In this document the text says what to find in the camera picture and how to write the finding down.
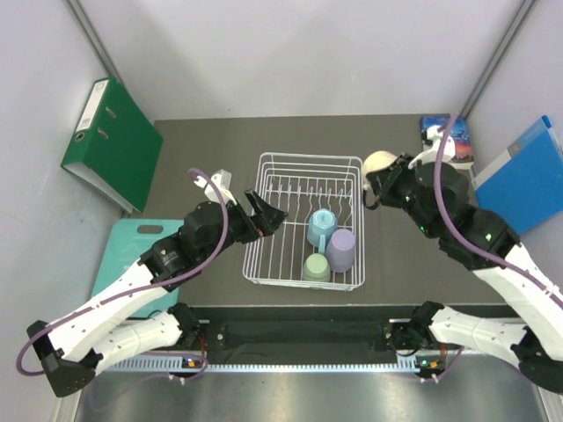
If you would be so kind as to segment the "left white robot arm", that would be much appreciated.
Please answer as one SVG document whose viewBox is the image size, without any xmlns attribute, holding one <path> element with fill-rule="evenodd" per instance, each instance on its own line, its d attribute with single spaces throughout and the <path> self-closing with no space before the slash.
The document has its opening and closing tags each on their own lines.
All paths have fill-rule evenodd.
<svg viewBox="0 0 563 422">
<path fill-rule="evenodd" d="M 157 240 L 111 285 L 76 311 L 27 329 L 48 383 L 57 397 L 83 389 L 113 365 L 156 349 L 194 346 L 200 322 L 192 308 L 175 303 L 155 316 L 129 323 L 139 309 L 197 277 L 233 244 L 272 236 L 288 213 L 245 191 L 248 215 L 236 199 L 207 200 L 188 213 L 178 230 Z"/>
</svg>

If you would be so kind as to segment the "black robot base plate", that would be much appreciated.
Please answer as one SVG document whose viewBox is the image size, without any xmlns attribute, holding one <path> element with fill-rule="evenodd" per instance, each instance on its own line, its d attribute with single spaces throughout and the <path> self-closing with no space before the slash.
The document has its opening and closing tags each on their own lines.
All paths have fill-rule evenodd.
<svg viewBox="0 0 563 422">
<path fill-rule="evenodd" d="M 173 351 L 214 363 L 370 363 L 402 350 L 436 350 L 425 305 L 196 307 L 199 327 Z"/>
</svg>

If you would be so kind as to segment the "cream ceramic mug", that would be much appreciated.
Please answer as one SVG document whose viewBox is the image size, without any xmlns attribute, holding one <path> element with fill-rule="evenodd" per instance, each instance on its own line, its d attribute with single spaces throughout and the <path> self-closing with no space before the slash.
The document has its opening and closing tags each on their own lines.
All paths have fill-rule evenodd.
<svg viewBox="0 0 563 422">
<path fill-rule="evenodd" d="M 362 188 L 367 191 L 370 188 L 368 175 L 370 173 L 387 170 L 396 160 L 397 156 L 386 150 L 375 151 L 370 154 L 362 165 Z"/>
</svg>

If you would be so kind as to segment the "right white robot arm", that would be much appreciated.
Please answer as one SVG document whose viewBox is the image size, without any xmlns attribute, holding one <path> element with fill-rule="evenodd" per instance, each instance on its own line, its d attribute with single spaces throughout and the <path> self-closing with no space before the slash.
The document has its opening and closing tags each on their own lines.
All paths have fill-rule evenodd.
<svg viewBox="0 0 563 422">
<path fill-rule="evenodd" d="M 562 293 L 538 268 L 520 237 L 495 212 L 471 204 L 469 181 L 449 164 L 388 151 L 362 166 L 370 210 L 404 211 L 449 258 L 495 290 L 521 318 L 498 323 L 426 301 L 406 323 L 391 324 L 389 346 L 417 352 L 439 344 L 470 348 L 515 367 L 538 387 L 562 391 Z"/>
</svg>

